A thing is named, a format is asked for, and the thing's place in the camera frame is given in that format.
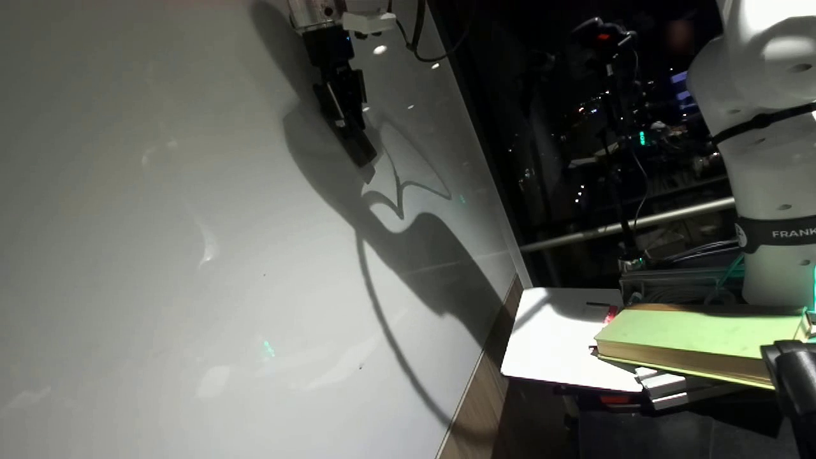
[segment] dark background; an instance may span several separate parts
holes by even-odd
[[[616,216],[581,220],[572,206],[572,191],[561,184],[563,157],[572,150],[555,143],[557,117],[599,92],[584,55],[570,52],[572,30],[595,15],[637,30],[641,75],[663,83],[680,67],[669,46],[671,22],[713,7],[714,0],[432,0],[447,46],[468,39],[453,53],[453,67],[523,248],[616,221]],[[567,53],[560,71],[552,71],[555,55]],[[720,184],[665,201],[663,210],[727,194],[727,184]],[[525,259],[539,286],[616,286],[617,244],[620,239],[608,236],[529,253]]]

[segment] cable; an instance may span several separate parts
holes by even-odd
[[[727,270],[716,277],[714,291],[704,299],[704,303],[710,305],[725,287],[727,280],[732,280],[732,275],[737,275],[737,270],[745,265],[745,254],[736,258]]]
[[[641,53],[637,53],[637,49],[634,52],[634,67],[636,67],[636,80],[641,80]]]
[[[444,53],[439,53],[439,55],[422,55],[422,52],[419,52],[419,44],[422,44],[425,27],[427,27],[427,11],[428,11],[428,0],[419,0],[417,18],[413,18],[413,36],[410,39],[407,34],[403,20],[399,20],[399,30],[400,30],[400,36],[407,40],[407,49],[413,53],[417,62],[433,63],[433,62],[444,62],[444,58],[455,55],[468,44],[470,30],[473,30],[474,18],[478,18],[478,6],[473,6],[470,20],[468,20],[461,36],[456,39],[456,44],[453,49],[447,49]]]
[[[641,174],[643,174],[643,189],[646,189],[646,191],[643,191],[643,199],[641,199],[641,205],[637,205],[637,212],[636,212],[636,216],[634,216],[634,220],[641,220],[643,205],[646,205],[648,197],[654,194],[654,185],[650,185],[650,175],[648,175],[648,171],[643,168],[637,152],[636,152],[636,150],[630,150],[630,152],[634,152],[637,168],[641,168]]]
[[[634,228],[630,228],[630,220],[629,220],[626,212],[623,212],[613,166],[608,163],[608,161],[613,157],[613,150],[609,150],[609,143],[608,143],[608,132],[602,132],[599,137],[602,137],[602,147],[606,147],[602,166],[608,168],[609,197],[613,197],[613,206],[616,206],[617,220],[620,220],[620,228],[623,228],[623,243],[626,243],[629,250],[641,250],[641,248],[637,248],[637,236],[636,236],[636,233],[634,233]]]

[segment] machine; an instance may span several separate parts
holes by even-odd
[[[807,305],[816,259],[816,3],[720,0],[688,82],[727,163],[748,303]]]

